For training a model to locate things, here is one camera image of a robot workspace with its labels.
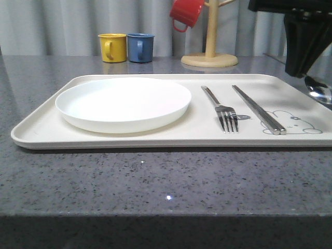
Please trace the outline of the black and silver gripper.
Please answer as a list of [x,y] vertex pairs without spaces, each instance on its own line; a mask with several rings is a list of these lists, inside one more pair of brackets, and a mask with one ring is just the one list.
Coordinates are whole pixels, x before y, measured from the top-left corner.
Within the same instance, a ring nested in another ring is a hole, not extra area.
[[316,0],[252,0],[248,9],[274,13],[308,12],[329,17],[286,14],[287,40],[285,71],[302,78],[322,52],[331,44],[331,1]]

